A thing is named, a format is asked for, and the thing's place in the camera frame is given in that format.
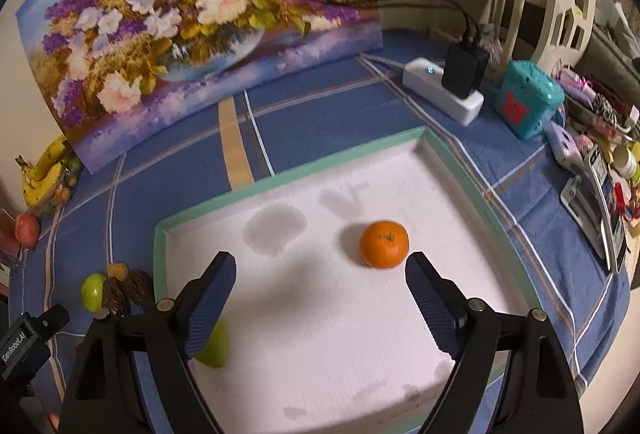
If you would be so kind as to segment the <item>green mango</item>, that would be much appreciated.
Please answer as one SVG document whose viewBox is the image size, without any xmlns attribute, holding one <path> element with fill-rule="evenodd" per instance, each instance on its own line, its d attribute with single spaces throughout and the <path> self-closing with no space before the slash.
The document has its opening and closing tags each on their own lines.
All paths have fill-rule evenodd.
<svg viewBox="0 0 640 434">
<path fill-rule="evenodd" d="M 227 331 L 222 321 L 219 321 L 204 348 L 196 353 L 194 358 L 209 368 L 219 369 L 227 363 L 229 352 Z"/>
<path fill-rule="evenodd" d="M 89 313 L 95 313 L 102 307 L 103 286 L 105 280 L 106 277 L 103 274 L 100 272 L 94 272 L 81 284 L 81 303 Z"/>
</svg>

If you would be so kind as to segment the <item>dark brown avocado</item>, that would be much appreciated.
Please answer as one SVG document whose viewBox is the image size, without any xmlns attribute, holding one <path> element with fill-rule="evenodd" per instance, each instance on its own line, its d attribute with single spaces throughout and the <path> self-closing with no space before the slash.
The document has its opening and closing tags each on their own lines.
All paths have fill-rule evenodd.
<svg viewBox="0 0 640 434">
<path fill-rule="evenodd" d="M 127 317 L 131 313 L 129 298 L 126 297 L 122 283 L 115 277 L 108 277 L 104 281 L 102 306 L 116 317 Z"/>
<path fill-rule="evenodd" d="M 151 276 L 141 269 L 132 270 L 122 283 L 122 292 L 144 312 L 155 308 L 155 295 Z"/>
</svg>

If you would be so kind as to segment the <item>orange tangerine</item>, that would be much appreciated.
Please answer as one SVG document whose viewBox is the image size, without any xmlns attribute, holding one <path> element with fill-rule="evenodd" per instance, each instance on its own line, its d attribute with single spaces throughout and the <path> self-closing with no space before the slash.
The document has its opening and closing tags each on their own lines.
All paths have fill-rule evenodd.
<svg viewBox="0 0 640 434">
<path fill-rule="evenodd" d="M 395 268 L 408 256 L 408 232 L 401 224 L 378 220 L 364 228 L 359 238 L 359 251 L 363 261 L 372 268 Z"/>
</svg>

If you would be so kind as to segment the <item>blue plaid tablecloth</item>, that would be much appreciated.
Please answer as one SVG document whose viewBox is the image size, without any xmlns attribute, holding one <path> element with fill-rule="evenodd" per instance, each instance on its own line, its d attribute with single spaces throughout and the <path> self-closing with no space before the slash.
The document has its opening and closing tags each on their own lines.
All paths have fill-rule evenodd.
<svg viewBox="0 0 640 434">
<path fill-rule="evenodd" d="M 402 94 L 398 74 L 357 58 L 255 87 L 234 102 L 258 180 L 409 128 L 430 128 L 486 194 L 563 345 L 576 355 L 576 385 L 585 391 L 620 331 L 630 284 L 605 275 L 561 206 L 567 172 L 541 137 L 523 142 L 491 107 L 469 126 L 454 123 Z M 81 174 L 62 214 L 46 219 L 38 246 L 11 279 L 11 319 L 51 304 L 70 313 L 32 384 L 45 410 L 60 410 L 90 324 L 79 299 L 82 280 L 111 260 L 150 269 L 156 225 L 230 188 L 216 107 L 165 128 L 98 172 Z"/>
</svg>

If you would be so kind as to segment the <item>red apple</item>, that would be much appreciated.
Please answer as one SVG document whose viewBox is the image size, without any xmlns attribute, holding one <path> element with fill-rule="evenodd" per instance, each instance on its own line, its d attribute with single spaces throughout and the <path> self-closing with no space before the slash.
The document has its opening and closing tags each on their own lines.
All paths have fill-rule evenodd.
<svg viewBox="0 0 640 434">
<path fill-rule="evenodd" d="M 40 223 L 30 213 L 18 214 L 15 219 L 14 236 L 17 242 L 26 249 L 33 249 L 40 236 Z"/>
</svg>

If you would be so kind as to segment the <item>yellow banana bunch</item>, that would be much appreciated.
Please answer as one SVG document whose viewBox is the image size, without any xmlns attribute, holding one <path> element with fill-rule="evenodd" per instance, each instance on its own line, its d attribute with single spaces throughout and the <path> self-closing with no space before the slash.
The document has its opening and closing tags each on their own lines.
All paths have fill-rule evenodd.
<svg viewBox="0 0 640 434">
<path fill-rule="evenodd" d="M 30 165 L 22 156 L 15 162 L 22 171 L 22 194 L 26 206 L 35 208 L 54 193 L 64 171 L 63 157 L 70 150 L 64 135 L 50 143 L 35 165 Z"/>
</svg>

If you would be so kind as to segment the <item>white tray with green rim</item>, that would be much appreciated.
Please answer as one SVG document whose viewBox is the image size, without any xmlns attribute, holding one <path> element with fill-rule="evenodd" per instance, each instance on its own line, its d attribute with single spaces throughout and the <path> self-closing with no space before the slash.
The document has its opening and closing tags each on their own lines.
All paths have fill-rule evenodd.
<svg viewBox="0 0 640 434">
<path fill-rule="evenodd" d="M 331 154 L 161 220 L 153 274 L 173 298 L 220 251 L 236 261 L 220 369 L 190 365 L 227 433 L 409 433 L 452 368 L 402 267 L 368 266 L 391 220 L 471 298 L 523 315 L 534 285 L 480 190 L 428 128 Z"/>
</svg>

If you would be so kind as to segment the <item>packaged items pile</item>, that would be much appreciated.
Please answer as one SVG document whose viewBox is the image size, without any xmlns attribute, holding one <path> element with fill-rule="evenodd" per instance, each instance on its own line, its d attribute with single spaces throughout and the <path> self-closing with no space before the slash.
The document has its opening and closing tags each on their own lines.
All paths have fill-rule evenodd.
<svg viewBox="0 0 640 434">
<path fill-rule="evenodd" d="M 551 121 L 574 138 L 584 170 L 566 183 L 562 205 L 607 272 L 619 272 L 628 252 L 626 223 L 639 215 L 639 109 L 568 67 L 555 73 L 565 102 Z"/>
</svg>

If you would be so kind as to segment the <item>white handheld device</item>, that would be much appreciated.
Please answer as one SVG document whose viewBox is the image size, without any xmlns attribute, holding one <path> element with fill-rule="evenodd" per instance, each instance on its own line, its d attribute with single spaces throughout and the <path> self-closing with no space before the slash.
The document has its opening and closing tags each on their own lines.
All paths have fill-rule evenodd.
<svg viewBox="0 0 640 434">
<path fill-rule="evenodd" d="M 544 134 L 547 136 L 556 163 L 568 172 L 580 174 L 584 170 L 584 160 L 572 135 L 553 121 L 549 121 L 544 126 Z"/>
</svg>

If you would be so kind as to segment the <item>teal toy box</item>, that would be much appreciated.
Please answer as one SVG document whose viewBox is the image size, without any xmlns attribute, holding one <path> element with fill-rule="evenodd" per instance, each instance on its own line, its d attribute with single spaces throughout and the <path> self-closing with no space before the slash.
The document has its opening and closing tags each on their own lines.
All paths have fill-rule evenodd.
<svg viewBox="0 0 640 434">
<path fill-rule="evenodd" d="M 521 140 L 539 135 L 564 102 L 564 90 L 529 60 L 511 61 L 495 101 L 495 110 Z"/>
</svg>

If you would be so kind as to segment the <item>white power strip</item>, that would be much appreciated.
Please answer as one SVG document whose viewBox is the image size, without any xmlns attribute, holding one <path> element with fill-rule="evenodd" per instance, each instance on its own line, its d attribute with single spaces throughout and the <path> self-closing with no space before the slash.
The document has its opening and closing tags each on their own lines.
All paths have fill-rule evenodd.
<svg viewBox="0 0 640 434">
<path fill-rule="evenodd" d="M 419 57 L 404 65 L 402 84 L 466 128 L 480 114 L 484 96 L 473 90 L 469 96 L 459 98 L 442 85 L 443 76 L 441 66 Z"/>
</svg>

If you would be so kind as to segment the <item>black power adapter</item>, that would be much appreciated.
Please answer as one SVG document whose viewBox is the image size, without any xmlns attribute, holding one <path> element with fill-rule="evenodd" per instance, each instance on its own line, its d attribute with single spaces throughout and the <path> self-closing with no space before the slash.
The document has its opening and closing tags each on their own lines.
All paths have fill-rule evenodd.
<svg viewBox="0 0 640 434">
<path fill-rule="evenodd" d="M 442 87 L 457 98 L 468 98 L 480 86 L 489 61 L 489 53 L 479 45 L 460 42 L 449 45 Z"/>
</svg>

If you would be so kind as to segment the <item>flower painting canvas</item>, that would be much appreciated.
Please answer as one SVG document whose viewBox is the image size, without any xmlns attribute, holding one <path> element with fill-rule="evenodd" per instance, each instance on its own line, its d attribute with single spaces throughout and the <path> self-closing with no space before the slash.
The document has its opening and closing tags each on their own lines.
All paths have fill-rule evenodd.
<svg viewBox="0 0 640 434">
<path fill-rule="evenodd" d="M 222 98 L 382 44 L 367 0 L 25 0 L 16 21 L 90 172 Z"/>
</svg>

